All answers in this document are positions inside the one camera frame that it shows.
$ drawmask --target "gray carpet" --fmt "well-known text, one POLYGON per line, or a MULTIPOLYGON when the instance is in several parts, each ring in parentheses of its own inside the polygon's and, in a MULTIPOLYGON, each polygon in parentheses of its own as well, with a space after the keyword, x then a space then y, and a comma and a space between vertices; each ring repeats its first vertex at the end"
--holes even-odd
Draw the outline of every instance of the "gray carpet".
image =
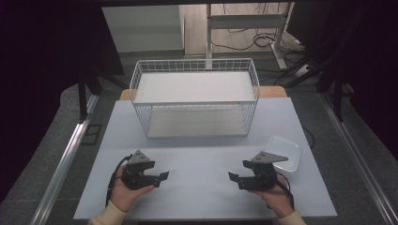
MULTIPOLYGON (((272 54, 240 56, 252 57, 257 68, 277 70, 272 54)), ((153 58, 176 58, 175 55, 146 56, 153 58)), ((126 74, 130 75, 138 57, 121 55, 126 74)), ((279 72, 258 71, 263 85, 273 84, 279 72)), ((117 77, 128 83, 130 77, 117 77)), ((104 91, 91 120, 91 128, 83 139, 77 155, 70 167, 53 211, 47 224, 85 224, 72 217, 84 190, 85 182, 100 147, 100 141, 106 129, 115 101, 121 88, 100 79, 104 91), (98 137, 89 135, 98 131, 98 137)), ((384 224, 375 203, 363 184, 361 177, 352 163, 336 128, 330 122, 320 95, 314 91, 316 78, 287 89, 293 100, 301 124, 314 135, 306 133, 310 145, 314 144, 313 154, 319 170, 325 180, 329 195, 338 213, 338 217, 305 218, 308 224, 384 224)), ((76 86, 67 89, 61 97, 61 107, 47 135, 41 142, 36 154, 26 166, 7 198, 0 205, 0 224, 27 224, 32 219, 38 203, 52 178, 52 174, 62 157, 70 135, 79 119, 76 86)), ((358 117, 349 104, 343 104, 344 123, 357 142, 369 167, 375 174, 392 203, 398 203, 398 165, 388 149, 358 117)))

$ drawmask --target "floor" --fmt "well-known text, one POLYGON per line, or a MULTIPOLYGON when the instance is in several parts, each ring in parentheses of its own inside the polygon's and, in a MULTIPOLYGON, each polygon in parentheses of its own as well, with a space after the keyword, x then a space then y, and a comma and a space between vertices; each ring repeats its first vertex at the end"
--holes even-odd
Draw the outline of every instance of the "floor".
MULTIPOLYGON (((248 11, 252 12, 255 5, 248 5, 248 11)), ((254 33, 246 37, 253 38, 254 33)), ((286 46, 294 50, 302 50, 292 37, 285 34, 286 46)), ((245 44, 248 40, 235 41, 230 37, 214 39, 214 42, 226 39, 225 44, 245 44)), ((146 53, 136 55, 134 53, 122 53, 120 58, 125 69, 126 76, 116 76, 119 80, 129 83, 130 75, 135 63, 140 59, 176 59, 176 58, 200 58, 204 57, 203 47, 191 47, 191 52, 186 55, 175 55, 164 52, 162 55, 146 53)), ((274 85, 288 82, 295 78, 294 74, 280 72, 270 49, 249 52, 228 52, 230 50, 214 48, 214 57, 250 57, 254 60, 259 80, 262 85, 274 85)), ((292 67, 301 57, 301 53, 286 54, 287 64, 292 67)), ((86 221, 73 220, 73 214, 80 200, 86 179, 90 174, 92 165, 100 147, 100 141, 106 129, 109 116, 112 113, 115 101, 118 100, 122 88, 111 82, 100 79, 103 92, 99 96, 96 112, 93 114, 90 129, 97 129, 98 137, 86 135, 80 145, 76 157, 70 167, 69 173, 55 201, 47 224, 85 224, 86 221)), ((314 85, 317 77, 313 77, 300 85, 287 88, 287 95, 292 98, 298 118, 301 124, 310 132, 305 132, 318 168, 327 185, 330 198, 336 208, 338 217, 329 218, 305 218, 308 224, 385 224, 379 213, 372 195, 365 186, 362 177, 354 165, 351 155, 347 150, 337 128, 330 121, 328 112, 322 104, 322 95, 317 93, 314 85)), ((64 91, 60 100, 61 107, 43 138, 36 154, 26 166, 23 174, 10 191, 7 198, 0 205, 0 224, 27 224, 31 221, 38 204, 52 178, 63 152, 68 145, 70 136, 79 119, 77 87, 64 91)), ((379 182, 387 194, 393 208, 398 205, 398 164, 391 156, 388 149, 367 127, 349 103, 349 97, 343 100, 344 124, 357 144, 368 167, 375 179, 379 182)))

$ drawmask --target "white table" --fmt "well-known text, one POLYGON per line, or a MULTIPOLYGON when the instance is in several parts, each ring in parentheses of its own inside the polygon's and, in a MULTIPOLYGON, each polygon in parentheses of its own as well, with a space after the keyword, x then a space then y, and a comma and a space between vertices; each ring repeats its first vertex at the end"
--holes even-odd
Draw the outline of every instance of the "white table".
POLYGON ((257 196, 240 190, 228 172, 252 176, 242 160, 264 150, 278 135, 301 145, 300 165, 289 178, 296 208, 304 217, 337 216, 291 99, 260 98, 246 138, 148 140, 130 101, 115 104, 99 153, 74 218, 88 219, 105 207, 106 189, 117 163, 141 149, 156 161, 145 174, 170 172, 161 186, 129 211, 137 220, 275 218, 257 196))

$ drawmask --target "human hand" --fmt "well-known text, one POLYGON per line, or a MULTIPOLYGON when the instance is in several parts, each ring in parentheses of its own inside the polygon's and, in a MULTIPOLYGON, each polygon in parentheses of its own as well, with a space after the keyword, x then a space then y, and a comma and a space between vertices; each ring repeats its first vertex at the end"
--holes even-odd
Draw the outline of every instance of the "human hand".
POLYGON ((142 187, 136 190, 132 190, 123 183, 123 181, 120 179, 120 177, 123 174, 123 171, 125 170, 126 165, 121 166, 116 173, 116 179, 114 183, 114 187, 112 188, 112 194, 111 194, 111 202, 122 212, 127 213, 132 205, 134 204, 135 200, 138 199, 138 197, 147 194, 151 190, 153 190, 155 187, 154 186, 147 186, 147 187, 142 187))
MULTIPOLYGON (((286 186, 284 179, 279 174, 277 177, 279 182, 286 186)), ((275 212, 278 218, 287 217, 295 211, 286 193, 279 186, 275 186, 270 190, 252 190, 250 192, 260 196, 275 212)))

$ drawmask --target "wire basket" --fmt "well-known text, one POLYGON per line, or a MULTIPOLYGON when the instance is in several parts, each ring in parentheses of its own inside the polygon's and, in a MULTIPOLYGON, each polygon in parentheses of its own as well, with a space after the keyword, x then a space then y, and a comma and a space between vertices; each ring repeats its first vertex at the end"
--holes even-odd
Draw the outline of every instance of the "wire basket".
POLYGON ((130 98, 147 138, 247 136, 258 85, 252 59, 139 61, 130 98))

